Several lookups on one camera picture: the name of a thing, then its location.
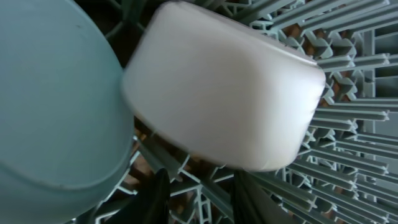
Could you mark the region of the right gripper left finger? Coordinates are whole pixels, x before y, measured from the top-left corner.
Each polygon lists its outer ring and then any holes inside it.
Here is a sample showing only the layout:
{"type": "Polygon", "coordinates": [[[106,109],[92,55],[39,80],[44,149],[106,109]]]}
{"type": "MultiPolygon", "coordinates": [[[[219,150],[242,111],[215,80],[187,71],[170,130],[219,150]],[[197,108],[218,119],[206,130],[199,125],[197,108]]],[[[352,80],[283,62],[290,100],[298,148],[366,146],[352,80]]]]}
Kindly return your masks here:
{"type": "Polygon", "coordinates": [[[167,170],[161,168],[105,224],[168,224],[169,200],[170,178],[167,170]]]}

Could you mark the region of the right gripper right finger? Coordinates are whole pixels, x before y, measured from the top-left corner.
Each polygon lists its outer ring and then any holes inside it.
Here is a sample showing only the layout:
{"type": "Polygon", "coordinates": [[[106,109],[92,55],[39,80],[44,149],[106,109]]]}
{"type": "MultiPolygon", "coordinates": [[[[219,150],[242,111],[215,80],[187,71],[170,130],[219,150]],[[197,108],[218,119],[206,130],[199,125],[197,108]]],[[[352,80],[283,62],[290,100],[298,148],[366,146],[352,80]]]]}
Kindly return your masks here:
{"type": "Polygon", "coordinates": [[[234,172],[233,216],[237,224],[295,224],[243,170],[234,172]]]}

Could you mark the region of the light blue bowl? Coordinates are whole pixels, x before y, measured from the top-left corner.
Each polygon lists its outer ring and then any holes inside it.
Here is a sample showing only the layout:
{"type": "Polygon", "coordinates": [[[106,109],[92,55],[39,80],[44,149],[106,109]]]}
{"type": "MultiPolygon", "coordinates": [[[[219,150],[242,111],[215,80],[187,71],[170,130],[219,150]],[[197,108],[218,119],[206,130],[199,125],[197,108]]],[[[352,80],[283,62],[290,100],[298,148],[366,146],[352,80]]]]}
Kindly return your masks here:
{"type": "Polygon", "coordinates": [[[1,222],[65,223],[128,163],[123,69],[74,1],[1,2],[1,222]]]}

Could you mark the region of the white pink bowl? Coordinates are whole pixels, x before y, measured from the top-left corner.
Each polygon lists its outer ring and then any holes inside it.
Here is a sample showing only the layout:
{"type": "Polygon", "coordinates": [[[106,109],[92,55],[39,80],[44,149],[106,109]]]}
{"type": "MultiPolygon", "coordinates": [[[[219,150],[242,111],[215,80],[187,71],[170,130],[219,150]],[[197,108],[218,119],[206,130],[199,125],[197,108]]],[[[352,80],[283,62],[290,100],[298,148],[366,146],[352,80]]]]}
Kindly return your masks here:
{"type": "Polygon", "coordinates": [[[299,153],[326,84],[309,56],[185,1],[161,4],[123,79],[133,113],[211,162],[272,171],[299,153]]]}

